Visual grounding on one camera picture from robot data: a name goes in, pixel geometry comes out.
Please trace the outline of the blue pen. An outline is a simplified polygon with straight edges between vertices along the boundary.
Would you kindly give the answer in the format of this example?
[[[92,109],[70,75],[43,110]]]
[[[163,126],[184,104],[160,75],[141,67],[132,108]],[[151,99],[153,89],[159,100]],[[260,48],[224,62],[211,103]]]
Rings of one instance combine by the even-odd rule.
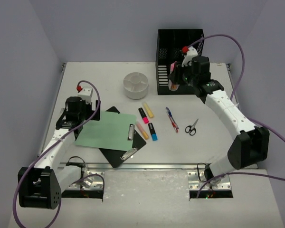
[[[166,107],[166,111],[167,111],[167,114],[168,114],[168,116],[170,117],[171,121],[174,123],[176,129],[179,129],[179,127],[178,127],[178,125],[176,124],[176,122],[175,122],[175,120],[174,120],[174,118],[173,118],[173,116],[172,116],[172,113],[171,113],[171,111],[170,111],[170,109],[169,109],[168,107]]]

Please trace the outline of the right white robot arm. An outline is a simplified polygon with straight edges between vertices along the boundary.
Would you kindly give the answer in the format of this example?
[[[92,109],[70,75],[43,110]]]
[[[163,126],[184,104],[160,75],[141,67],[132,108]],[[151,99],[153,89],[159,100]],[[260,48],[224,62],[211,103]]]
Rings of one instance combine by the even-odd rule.
[[[175,62],[172,66],[169,89],[191,86],[194,95],[217,115],[233,140],[224,157],[205,166],[203,183],[212,187],[227,173],[264,161],[268,154],[269,131],[245,117],[221,83],[211,79],[209,58],[186,57],[183,63]]]

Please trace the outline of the black handled scissors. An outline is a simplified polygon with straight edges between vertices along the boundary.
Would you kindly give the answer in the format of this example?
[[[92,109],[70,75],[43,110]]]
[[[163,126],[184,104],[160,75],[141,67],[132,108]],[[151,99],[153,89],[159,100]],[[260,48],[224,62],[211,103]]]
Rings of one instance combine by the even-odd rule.
[[[196,124],[199,119],[197,119],[192,125],[188,125],[185,128],[185,133],[189,134],[190,136],[194,136],[196,134]]]

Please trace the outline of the red pen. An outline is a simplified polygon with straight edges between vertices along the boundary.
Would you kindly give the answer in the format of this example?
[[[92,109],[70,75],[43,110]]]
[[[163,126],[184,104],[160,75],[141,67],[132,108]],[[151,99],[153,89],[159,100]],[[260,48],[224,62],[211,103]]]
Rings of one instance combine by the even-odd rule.
[[[167,114],[168,114],[168,117],[169,117],[169,119],[170,119],[170,121],[171,121],[171,124],[172,124],[172,126],[173,126],[175,132],[178,133],[178,128],[177,128],[175,122],[173,121],[171,115],[170,115],[169,113],[167,113]]]

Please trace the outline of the pink capped glue stick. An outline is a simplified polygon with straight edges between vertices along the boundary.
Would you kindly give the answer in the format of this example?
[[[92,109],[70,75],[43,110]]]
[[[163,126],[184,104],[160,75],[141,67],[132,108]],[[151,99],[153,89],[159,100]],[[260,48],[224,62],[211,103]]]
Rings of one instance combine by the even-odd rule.
[[[176,91],[179,88],[179,83],[176,77],[176,68],[177,62],[175,61],[170,65],[170,74],[168,76],[168,87],[171,91]]]

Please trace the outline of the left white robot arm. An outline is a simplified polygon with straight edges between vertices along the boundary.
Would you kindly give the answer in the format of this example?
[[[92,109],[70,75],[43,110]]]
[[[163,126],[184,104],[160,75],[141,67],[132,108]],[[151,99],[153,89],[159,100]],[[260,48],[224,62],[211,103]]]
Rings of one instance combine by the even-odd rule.
[[[70,185],[79,187],[89,182],[89,174],[81,164],[71,164],[58,171],[68,148],[76,141],[88,120],[100,120],[100,100],[92,109],[91,97],[71,96],[56,122],[54,134],[37,161],[18,172],[19,205],[23,208],[55,209],[61,195]]]

